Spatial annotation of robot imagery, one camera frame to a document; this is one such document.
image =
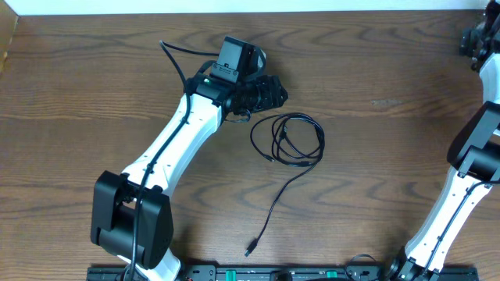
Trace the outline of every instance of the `wire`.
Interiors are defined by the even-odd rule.
[[[271,132],[273,135],[273,143],[271,144],[271,153],[272,153],[272,156],[271,156],[271,155],[264,154],[257,147],[257,145],[255,144],[255,142],[253,140],[253,131],[260,123],[262,123],[268,119],[272,119],[272,118],[276,118],[276,119],[274,120],[273,125],[271,126]],[[318,138],[318,147],[315,150],[313,150],[310,153],[303,153],[292,144],[290,138],[288,138],[288,135],[287,135],[288,129],[286,126],[287,121],[291,120],[291,119],[306,122],[306,123],[309,123],[309,124],[314,126],[314,129],[316,131],[316,136]],[[279,125],[275,128],[276,123],[279,121],[280,121]],[[281,143],[283,140],[286,140],[287,144],[296,153],[296,155],[289,154],[287,151],[285,151],[281,147],[281,145],[282,145]],[[264,231],[266,231],[267,224],[269,223],[269,220],[271,219],[271,215],[273,213],[274,206],[280,200],[280,196],[282,195],[284,190],[287,188],[287,186],[291,182],[293,182],[294,180],[298,179],[299,177],[304,176],[306,173],[309,173],[312,169],[314,169],[314,167],[316,167],[316,165],[323,158],[323,151],[325,148],[325,133],[324,133],[321,125],[318,122],[316,122],[312,117],[307,116],[304,113],[294,112],[294,113],[273,115],[273,116],[269,116],[269,117],[266,117],[264,119],[261,119],[252,127],[252,130],[250,131],[250,141],[252,142],[252,145],[257,150],[257,152],[259,154],[261,154],[261,156],[264,157],[265,159],[267,159],[268,161],[271,161],[271,162],[278,161],[278,162],[281,162],[281,163],[288,165],[290,167],[303,167],[303,168],[308,167],[308,168],[304,172],[299,173],[297,176],[294,176],[291,179],[289,179],[285,183],[285,185],[283,185],[283,187],[281,187],[276,198],[274,199],[273,203],[271,204],[269,214],[267,215],[266,222],[264,223],[264,227],[260,231],[260,234],[257,236],[257,238],[255,238],[248,246],[247,251],[245,252],[246,257],[248,257],[257,247],[257,243],[262,238]],[[282,158],[280,156],[280,151],[283,152],[288,158],[290,158],[290,160]]]
[[[116,274],[114,281],[124,281],[125,280],[125,276],[127,276],[127,273],[129,271],[129,269],[130,269],[130,264],[128,264],[125,267],[125,269],[123,269],[123,271],[121,273]],[[146,277],[144,275],[144,273],[142,273],[140,270],[137,270],[137,275],[142,278],[142,279],[139,279],[139,280],[146,280],[146,281],[148,280],[148,277]]]
[[[199,73],[204,73],[210,66],[212,66],[214,63],[216,63],[216,61],[214,60],[209,60],[205,63],[202,64],[202,67],[200,67],[200,69],[198,69],[198,72]]]
[[[192,50],[188,50],[185,48],[174,46],[172,44],[165,43],[163,41],[160,41],[159,43],[162,45],[162,47],[172,48],[174,50],[178,50],[181,52],[187,52],[187,53],[193,54],[193,55],[207,55],[207,56],[218,56],[219,55],[219,53],[192,51]]]
[[[469,199],[470,195],[473,193],[473,191],[476,189],[476,187],[479,187],[481,185],[495,185],[495,184],[500,184],[500,180],[492,180],[492,181],[481,181],[479,183],[473,184],[471,187],[467,188],[466,194],[463,196],[462,202],[460,202],[459,207],[455,210],[455,213],[453,213],[453,216],[450,218],[448,224],[445,227],[445,230],[443,230],[443,233],[437,237],[437,243],[434,249],[432,250],[429,260],[427,261],[425,268],[422,270],[420,273],[421,276],[427,274],[427,270],[430,268],[430,264],[434,260],[434,257],[436,253],[438,252],[438,248],[441,245],[441,242],[445,238],[446,233],[450,230],[450,227],[452,227],[453,222],[455,221],[456,217],[459,215],[460,211],[462,210],[463,206],[466,204],[467,199]]]
[[[146,182],[148,181],[149,174],[153,171],[153,167],[156,164],[156,161],[158,160],[160,155],[165,151],[166,147],[170,144],[172,139],[175,138],[177,133],[179,133],[182,126],[184,124],[189,124],[188,118],[189,118],[189,114],[191,113],[191,93],[188,92],[188,88],[186,87],[186,77],[184,76],[184,74],[182,73],[182,69],[180,69],[179,65],[177,64],[177,62],[173,58],[172,54],[170,54],[169,50],[167,50],[166,47],[172,48],[172,49],[175,49],[175,50],[178,50],[181,52],[195,54],[195,55],[219,55],[216,53],[191,51],[191,50],[187,50],[184,48],[179,48],[179,47],[173,46],[171,44],[167,44],[163,41],[160,41],[159,45],[162,48],[162,50],[165,52],[166,56],[168,56],[168,58],[170,59],[170,61],[173,64],[173,66],[175,67],[177,73],[179,74],[180,81],[182,82],[182,85],[184,87],[184,93],[186,94],[186,113],[184,114],[184,117],[182,117],[182,119],[180,120],[180,123],[176,127],[176,129],[172,132],[172,134],[170,134],[170,136],[165,141],[165,143],[163,143],[162,147],[156,152],[155,156],[153,156],[151,161],[148,163],[148,165],[146,167],[146,171],[142,177],[141,185],[139,186],[139,191],[137,193],[137,203],[135,205],[135,210],[134,210],[135,214],[134,214],[134,229],[133,229],[133,236],[132,236],[132,259],[130,260],[130,270],[127,269],[128,271],[130,271],[129,280],[134,279],[135,266],[137,264],[137,258],[138,258],[137,257],[138,249],[137,248],[138,248],[138,237],[139,237],[139,214],[141,213],[142,196],[143,196]],[[202,68],[205,67],[205,65],[207,65],[206,68],[208,68],[208,62],[206,64],[204,64],[202,66]]]
[[[240,114],[240,116],[243,116],[243,115],[245,115],[247,117],[241,118],[241,119],[236,119],[236,120],[230,120],[230,119],[224,118],[224,121],[231,122],[231,123],[248,123],[248,121],[250,121],[250,119],[252,117],[252,113],[250,112],[250,110],[246,109],[245,112]]]

